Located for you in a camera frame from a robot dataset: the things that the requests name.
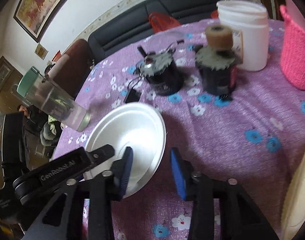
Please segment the beige bowl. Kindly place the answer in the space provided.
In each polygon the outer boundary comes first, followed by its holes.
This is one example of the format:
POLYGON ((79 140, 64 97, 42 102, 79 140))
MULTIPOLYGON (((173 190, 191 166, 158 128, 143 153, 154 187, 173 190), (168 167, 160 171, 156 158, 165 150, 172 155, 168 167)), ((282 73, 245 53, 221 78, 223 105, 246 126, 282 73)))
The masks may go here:
POLYGON ((284 200, 281 238, 305 239, 305 153, 284 200))

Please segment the seated person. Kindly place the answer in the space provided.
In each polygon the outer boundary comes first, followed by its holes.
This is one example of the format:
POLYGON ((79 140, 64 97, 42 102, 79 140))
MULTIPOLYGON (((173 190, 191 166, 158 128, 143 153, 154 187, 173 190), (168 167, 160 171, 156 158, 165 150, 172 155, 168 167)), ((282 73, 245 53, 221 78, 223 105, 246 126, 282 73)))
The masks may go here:
POLYGON ((51 153, 48 154, 51 157, 61 135, 61 132, 57 130, 58 126, 53 122, 49 123, 48 115, 34 105, 29 107, 19 105, 17 111, 24 113, 28 130, 39 136, 41 144, 52 148, 51 153))

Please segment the purple floral tablecloth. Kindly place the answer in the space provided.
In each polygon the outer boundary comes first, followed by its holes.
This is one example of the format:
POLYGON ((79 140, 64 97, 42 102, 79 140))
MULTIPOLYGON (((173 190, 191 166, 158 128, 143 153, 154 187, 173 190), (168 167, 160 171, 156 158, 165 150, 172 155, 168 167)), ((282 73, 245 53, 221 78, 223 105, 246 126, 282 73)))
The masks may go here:
POLYGON ((204 44, 205 28, 213 20, 185 24, 147 37, 99 62, 76 100, 92 111, 86 130, 65 128, 54 152, 58 158, 84 146, 95 125, 121 106, 129 87, 141 92, 140 101, 160 111, 167 128, 167 148, 176 147, 193 166, 209 177, 235 178, 254 199, 276 231, 289 182, 305 152, 305 91, 293 87, 280 69, 284 23, 269 22, 266 67, 238 71, 232 101, 206 93, 195 68, 193 46, 204 44), (162 51, 176 40, 176 64, 185 74, 183 88, 158 96, 144 81, 136 81, 138 46, 162 51))

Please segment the clear bottle green lid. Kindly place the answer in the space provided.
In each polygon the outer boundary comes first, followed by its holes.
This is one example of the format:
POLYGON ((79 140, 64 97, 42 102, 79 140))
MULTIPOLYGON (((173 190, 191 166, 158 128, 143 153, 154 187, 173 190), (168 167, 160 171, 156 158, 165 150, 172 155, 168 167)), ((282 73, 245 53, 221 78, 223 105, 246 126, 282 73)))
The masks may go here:
POLYGON ((89 111, 35 67, 22 77, 17 92, 44 113, 77 132, 83 131, 89 124, 89 111))

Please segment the small white bowl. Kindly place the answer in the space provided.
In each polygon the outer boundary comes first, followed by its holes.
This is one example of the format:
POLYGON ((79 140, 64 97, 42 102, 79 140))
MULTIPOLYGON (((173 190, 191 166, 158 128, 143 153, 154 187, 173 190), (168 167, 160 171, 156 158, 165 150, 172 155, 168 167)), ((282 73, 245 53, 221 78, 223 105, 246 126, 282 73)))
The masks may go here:
POLYGON ((157 171, 163 154, 167 131, 161 113, 145 103, 133 102, 120 106, 95 126, 85 145, 90 152, 106 144, 115 155, 84 173, 86 180, 110 168, 112 162, 122 157, 127 147, 133 150, 133 163, 124 198, 142 189, 157 171))

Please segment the black motor with brown roll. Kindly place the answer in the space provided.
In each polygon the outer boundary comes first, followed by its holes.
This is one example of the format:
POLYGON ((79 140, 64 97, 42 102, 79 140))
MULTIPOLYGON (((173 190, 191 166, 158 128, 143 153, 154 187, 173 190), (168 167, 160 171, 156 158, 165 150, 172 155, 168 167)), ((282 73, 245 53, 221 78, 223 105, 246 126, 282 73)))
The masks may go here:
POLYGON ((233 51, 233 30, 214 24, 205 29, 207 45, 195 45, 195 66, 203 89, 222 100, 230 100, 236 87, 237 65, 241 58, 233 51))

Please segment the black motor device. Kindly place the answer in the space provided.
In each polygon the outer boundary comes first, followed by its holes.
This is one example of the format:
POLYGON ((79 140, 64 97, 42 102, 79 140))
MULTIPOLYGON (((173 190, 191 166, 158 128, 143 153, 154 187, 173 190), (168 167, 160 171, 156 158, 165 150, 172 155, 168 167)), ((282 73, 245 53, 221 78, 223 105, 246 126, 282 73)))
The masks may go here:
POLYGON ((137 49, 143 60, 136 64, 135 73, 145 79, 157 95, 170 96, 182 88, 184 78, 174 60, 176 48, 173 45, 157 54, 147 53, 142 46, 137 49))

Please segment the pink knitted cup sleeve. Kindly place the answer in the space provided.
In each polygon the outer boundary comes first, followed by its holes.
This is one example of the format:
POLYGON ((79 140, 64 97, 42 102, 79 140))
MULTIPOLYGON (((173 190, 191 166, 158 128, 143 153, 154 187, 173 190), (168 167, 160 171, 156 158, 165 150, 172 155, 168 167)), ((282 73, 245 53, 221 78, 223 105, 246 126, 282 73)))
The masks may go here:
POLYGON ((286 6, 281 5, 280 12, 285 24, 281 71, 294 87, 305 90, 305 30, 293 20, 286 6))

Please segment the white plastic jar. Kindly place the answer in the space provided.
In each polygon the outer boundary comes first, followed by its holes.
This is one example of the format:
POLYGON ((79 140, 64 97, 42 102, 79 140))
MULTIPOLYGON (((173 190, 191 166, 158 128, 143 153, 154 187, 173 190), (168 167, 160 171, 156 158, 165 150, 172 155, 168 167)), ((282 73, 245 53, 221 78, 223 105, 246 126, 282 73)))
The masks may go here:
POLYGON ((238 67, 249 72, 264 69, 269 43, 267 9, 246 0, 221 0, 216 6, 220 23, 233 29, 234 50, 242 58, 238 67))

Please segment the framed painting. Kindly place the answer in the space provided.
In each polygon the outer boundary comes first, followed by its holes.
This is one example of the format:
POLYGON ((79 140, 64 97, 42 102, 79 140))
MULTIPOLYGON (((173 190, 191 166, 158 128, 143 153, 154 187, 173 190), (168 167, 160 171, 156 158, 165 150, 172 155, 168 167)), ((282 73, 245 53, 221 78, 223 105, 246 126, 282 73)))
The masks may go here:
POLYGON ((14 20, 35 42, 39 43, 65 1, 67 0, 20 0, 14 20))

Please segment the red plastic bag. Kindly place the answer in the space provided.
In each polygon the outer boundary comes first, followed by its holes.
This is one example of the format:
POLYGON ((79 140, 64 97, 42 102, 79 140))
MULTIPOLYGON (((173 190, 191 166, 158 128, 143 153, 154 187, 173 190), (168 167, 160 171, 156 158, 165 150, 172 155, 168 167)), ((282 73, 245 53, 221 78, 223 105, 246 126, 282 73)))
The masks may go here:
POLYGON ((152 12, 149 15, 149 24, 151 25, 154 33, 166 31, 181 25, 180 22, 178 22, 178 20, 175 18, 159 12, 152 12))

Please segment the black leather sofa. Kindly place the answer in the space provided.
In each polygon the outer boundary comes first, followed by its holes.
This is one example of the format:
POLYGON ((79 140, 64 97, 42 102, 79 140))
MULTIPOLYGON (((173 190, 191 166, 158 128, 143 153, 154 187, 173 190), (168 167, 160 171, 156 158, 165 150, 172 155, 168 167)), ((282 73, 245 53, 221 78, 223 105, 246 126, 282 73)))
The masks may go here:
POLYGON ((145 0, 93 31, 88 45, 98 63, 129 44, 169 26, 171 18, 180 24, 210 18, 221 0, 145 0))

